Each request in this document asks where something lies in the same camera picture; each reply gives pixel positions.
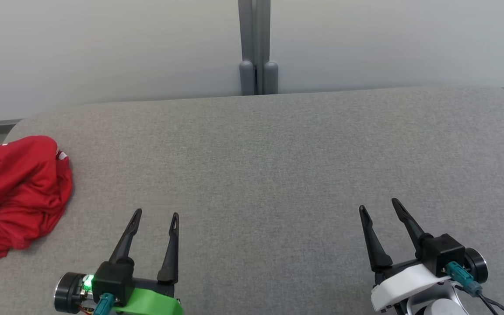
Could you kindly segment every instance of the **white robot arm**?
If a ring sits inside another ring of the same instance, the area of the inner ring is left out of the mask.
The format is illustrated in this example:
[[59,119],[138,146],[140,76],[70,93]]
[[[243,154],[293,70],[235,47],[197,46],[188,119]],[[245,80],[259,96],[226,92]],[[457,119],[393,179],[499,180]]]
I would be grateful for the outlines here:
[[[480,297],[494,315],[499,303],[482,295],[487,281],[487,263],[476,250],[462,246],[448,234],[433,237],[425,233],[398,199],[392,199],[398,218],[408,230],[416,259],[393,264],[372,228],[364,206],[359,214],[375,285],[371,302],[375,311],[397,315],[469,315],[458,298],[458,290]],[[417,312],[416,305],[430,302]]]

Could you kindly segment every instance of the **green bracket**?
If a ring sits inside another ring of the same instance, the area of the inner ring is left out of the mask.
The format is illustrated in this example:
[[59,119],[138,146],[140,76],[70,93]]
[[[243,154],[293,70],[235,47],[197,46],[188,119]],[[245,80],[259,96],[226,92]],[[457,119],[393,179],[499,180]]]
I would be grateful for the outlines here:
[[114,307],[116,312],[132,315],[183,315],[176,299],[146,289],[134,289],[125,307]]

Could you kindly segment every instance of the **white wall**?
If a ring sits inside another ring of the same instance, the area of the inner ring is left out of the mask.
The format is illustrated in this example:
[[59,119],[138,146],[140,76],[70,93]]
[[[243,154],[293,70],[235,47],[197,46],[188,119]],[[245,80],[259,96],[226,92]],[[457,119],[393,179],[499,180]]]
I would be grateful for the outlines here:
[[0,0],[0,120],[240,95],[235,0]]
[[273,0],[280,93],[504,87],[504,0]]

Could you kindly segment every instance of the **gray cushion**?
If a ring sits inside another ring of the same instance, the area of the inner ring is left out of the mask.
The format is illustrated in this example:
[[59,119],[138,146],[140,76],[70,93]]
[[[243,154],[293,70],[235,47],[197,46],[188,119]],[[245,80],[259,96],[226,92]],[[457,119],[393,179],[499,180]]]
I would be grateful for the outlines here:
[[[358,207],[396,263],[414,249],[390,199],[484,255],[504,304],[504,90],[426,87],[122,102],[20,122],[53,137],[74,193],[46,238],[0,260],[0,314],[53,314],[66,271],[93,273],[138,207],[135,275],[154,279],[180,213],[187,314],[372,314]],[[488,314],[477,299],[470,313]]]

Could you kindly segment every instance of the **crumpled fabric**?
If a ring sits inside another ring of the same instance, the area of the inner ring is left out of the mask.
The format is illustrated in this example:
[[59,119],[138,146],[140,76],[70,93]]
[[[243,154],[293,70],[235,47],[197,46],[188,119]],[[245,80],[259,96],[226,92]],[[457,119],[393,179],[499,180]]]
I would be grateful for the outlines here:
[[50,233],[71,190],[69,158],[52,138],[0,145],[0,259]]

